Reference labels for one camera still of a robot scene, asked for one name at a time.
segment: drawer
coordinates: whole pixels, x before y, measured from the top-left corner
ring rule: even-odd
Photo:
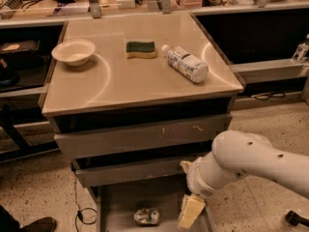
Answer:
[[[184,175],[100,187],[98,192],[98,232],[179,232],[177,221],[182,209],[186,181]],[[157,208],[158,226],[141,227],[134,213]],[[213,232],[214,223],[207,206],[188,232]]]
[[[231,114],[221,114],[60,133],[55,140],[64,155],[75,160],[212,140],[228,128],[231,119]]]
[[[194,161],[197,157],[181,156],[167,159],[150,159],[140,162],[94,167],[76,170],[75,175],[84,188],[154,179],[183,174],[180,162],[182,160]]]

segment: yellow sponge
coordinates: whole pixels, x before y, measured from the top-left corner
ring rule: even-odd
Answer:
[[[155,42],[128,42],[126,58],[155,58]]]
[[[202,213],[205,207],[204,199],[191,194],[185,195],[183,198],[182,212],[178,219],[178,228],[180,230],[188,230],[193,225],[194,221]]]

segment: bottle cap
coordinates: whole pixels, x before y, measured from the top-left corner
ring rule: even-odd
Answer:
[[[168,44],[164,44],[161,48],[161,51],[164,52],[164,53],[167,53],[169,51],[169,49],[171,48],[170,45]]]

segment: shoe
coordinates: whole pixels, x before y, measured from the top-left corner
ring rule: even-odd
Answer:
[[[24,226],[21,232],[53,232],[56,228],[56,221],[52,217],[44,217]]]

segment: white plastic bottle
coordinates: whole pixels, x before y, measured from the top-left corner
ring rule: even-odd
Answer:
[[[293,61],[305,62],[309,57],[309,34],[306,36],[306,40],[300,43],[292,57]]]
[[[169,45],[165,44],[161,50],[167,56],[168,64],[191,81],[200,83],[206,79],[209,67],[204,61],[180,46],[171,49]]]

